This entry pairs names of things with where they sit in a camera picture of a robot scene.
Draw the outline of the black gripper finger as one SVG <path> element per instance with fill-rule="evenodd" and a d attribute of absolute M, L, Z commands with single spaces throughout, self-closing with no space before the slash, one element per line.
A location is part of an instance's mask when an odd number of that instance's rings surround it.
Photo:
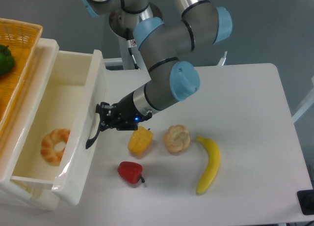
<path fill-rule="evenodd" d="M 114 107 L 106 102 L 96 105 L 96 113 L 100 116 L 100 122 L 110 122 L 112 120 L 111 111 Z"/>
<path fill-rule="evenodd" d="M 105 123 L 104 121 L 101 121 L 99 124 L 99 131 L 103 132 L 107 129 L 114 129 L 116 128 L 116 126 L 117 126 L 116 122 Z"/>

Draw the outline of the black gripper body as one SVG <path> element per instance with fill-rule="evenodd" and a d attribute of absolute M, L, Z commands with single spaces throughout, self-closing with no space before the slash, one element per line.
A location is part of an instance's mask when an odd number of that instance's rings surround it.
<path fill-rule="evenodd" d="M 148 111 L 142 114 L 135 106 L 133 100 L 134 92 L 122 98 L 118 103 L 113 105 L 111 110 L 112 122 L 111 127 L 118 131 L 135 131 L 138 130 L 138 124 L 152 118 L 152 112 Z"/>

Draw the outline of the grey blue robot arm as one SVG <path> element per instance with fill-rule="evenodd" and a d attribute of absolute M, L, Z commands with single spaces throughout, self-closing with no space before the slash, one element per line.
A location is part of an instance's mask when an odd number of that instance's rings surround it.
<path fill-rule="evenodd" d="M 136 130 L 140 122 L 185 100 L 200 87 L 193 65 L 179 55 L 216 44 L 232 32 L 230 13 L 210 0 L 175 0 L 181 20 L 167 27 L 154 14 L 149 0 L 82 0 L 92 16 L 117 14 L 128 40 L 134 40 L 150 80 L 118 103 L 102 102 L 98 131 Z"/>

